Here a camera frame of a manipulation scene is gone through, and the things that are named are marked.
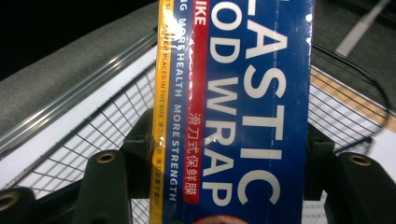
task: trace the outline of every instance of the yellow stripe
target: yellow stripe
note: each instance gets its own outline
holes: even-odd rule
[[[374,105],[372,102],[359,96],[355,92],[346,89],[339,83],[322,75],[315,69],[311,69],[311,83],[321,88],[323,91],[331,94],[338,100],[344,102],[346,105],[349,105],[351,108],[355,109],[376,123],[382,124],[384,122],[386,111],[383,108]],[[396,118],[393,115],[390,115],[387,128],[390,131],[396,133]]]
[[[158,52],[156,87],[154,93],[153,138],[154,149],[151,168],[150,221],[151,224],[163,223],[163,181],[166,146],[166,119],[171,64],[172,34],[166,24],[173,18],[173,0],[161,0],[158,26]]]

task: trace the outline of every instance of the plastic food wrap box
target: plastic food wrap box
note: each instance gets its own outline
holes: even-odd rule
[[[150,223],[301,223],[313,1],[159,12]]]

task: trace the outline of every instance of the red stripe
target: red stripe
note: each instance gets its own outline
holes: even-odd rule
[[[202,11],[197,14],[197,6],[205,3],[205,25],[194,24],[196,19],[202,18]],[[205,108],[205,72],[207,53],[207,26],[208,26],[209,0],[194,1],[193,32],[191,46],[191,70],[188,101],[188,122],[186,128],[186,146],[183,176],[183,198],[187,203],[199,202],[199,189],[201,179],[201,158],[203,154],[203,130]]]

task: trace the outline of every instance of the box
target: box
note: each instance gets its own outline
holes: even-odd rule
[[[313,0],[161,0],[150,223],[301,223]]]

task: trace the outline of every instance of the wire basket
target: wire basket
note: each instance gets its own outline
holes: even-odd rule
[[[6,188],[28,187],[41,198],[80,180],[87,160],[101,150],[119,149],[140,116],[153,107],[155,59],[130,83],[105,101],[77,128],[15,176]],[[335,152],[360,150],[386,124],[388,108],[359,94],[313,66],[309,123],[335,142]],[[320,202],[304,202],[303,223],[327,223]],[[148,223],[149,200],[132,200],[134,223]]]

